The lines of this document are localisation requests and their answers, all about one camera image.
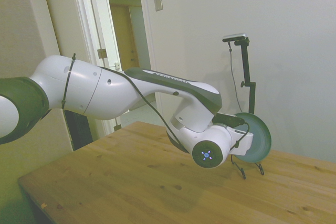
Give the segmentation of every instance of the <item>light switch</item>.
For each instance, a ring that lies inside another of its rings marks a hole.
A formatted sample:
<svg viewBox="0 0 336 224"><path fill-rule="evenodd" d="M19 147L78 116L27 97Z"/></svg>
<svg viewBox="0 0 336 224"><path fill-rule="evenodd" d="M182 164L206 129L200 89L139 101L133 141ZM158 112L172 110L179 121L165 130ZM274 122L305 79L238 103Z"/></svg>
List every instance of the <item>light switch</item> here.
<svg viewBox="0 0 336 224"><path fill-rule="evenodd" d="M155 10L156 11L159 11L159 10L163 9L162 0L154 0L154 3L155 3Z"/></svg>

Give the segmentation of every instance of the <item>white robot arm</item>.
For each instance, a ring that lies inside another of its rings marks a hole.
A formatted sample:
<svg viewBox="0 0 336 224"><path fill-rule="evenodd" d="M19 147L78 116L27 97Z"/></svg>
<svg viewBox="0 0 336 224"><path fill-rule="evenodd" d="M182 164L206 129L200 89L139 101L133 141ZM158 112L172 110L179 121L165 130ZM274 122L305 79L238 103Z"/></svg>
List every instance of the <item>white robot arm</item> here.
<svg viewBox="0 0 336 224"><path fill-rule="evenodd" d="M252 133L212 123L222 99L210 85L140 68L116 72L63 56L46 58L30 78L0 79L0 144L26 134L49 109L109 120L154 92L183 98L167 133L199 166L217 167L251 147Z"/></svg>

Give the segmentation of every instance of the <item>green plate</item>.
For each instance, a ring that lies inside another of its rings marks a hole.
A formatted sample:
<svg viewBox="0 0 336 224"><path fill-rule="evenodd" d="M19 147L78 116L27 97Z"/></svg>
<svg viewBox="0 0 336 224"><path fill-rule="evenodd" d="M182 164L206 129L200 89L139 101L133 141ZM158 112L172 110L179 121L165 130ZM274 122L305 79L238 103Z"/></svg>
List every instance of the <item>green plate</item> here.
<svg viewBox="0 0 336 224"><path fill-rule="evenodd" d="M250 125L250 132L253 133L251 148L247 150L244 156L235 155L242 161L257 163L262 161L271 150L271 134L266 124L256 115L251 113L238 113L237 117L243 118ZM237 130L247 131L247 125L235 127Z"/></svg>

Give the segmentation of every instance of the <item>doorway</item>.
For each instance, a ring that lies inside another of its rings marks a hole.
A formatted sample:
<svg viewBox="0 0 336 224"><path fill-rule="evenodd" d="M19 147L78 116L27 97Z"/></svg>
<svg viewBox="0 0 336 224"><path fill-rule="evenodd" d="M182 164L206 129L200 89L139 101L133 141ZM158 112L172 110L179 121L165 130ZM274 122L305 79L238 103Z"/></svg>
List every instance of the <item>doorway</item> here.
<svg viewBox="0 0 336 224"><path fill-rule="evenodd" d="M117 41L120 70L125 71L132 67L150 70L141 0L109 0L109 6ZM148 95L146 99L156 107L155 94ZM132 106L129 109L130 112L120 116L122 126L138 121L139 118L156 120L156 115L153 115L153 111L147 106L142 100Z"/></svg>

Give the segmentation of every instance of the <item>wooden door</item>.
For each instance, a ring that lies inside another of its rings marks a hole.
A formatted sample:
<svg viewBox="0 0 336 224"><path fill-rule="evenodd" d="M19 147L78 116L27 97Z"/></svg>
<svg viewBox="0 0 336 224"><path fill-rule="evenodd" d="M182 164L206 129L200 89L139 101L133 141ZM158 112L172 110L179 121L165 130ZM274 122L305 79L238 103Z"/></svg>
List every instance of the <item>wooden door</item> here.
<svg viewBox="0 0 336 224"><path fill-rule="evenodd" d="M139 67L129 7L111 5L111 13L122 70Z"/></svg>

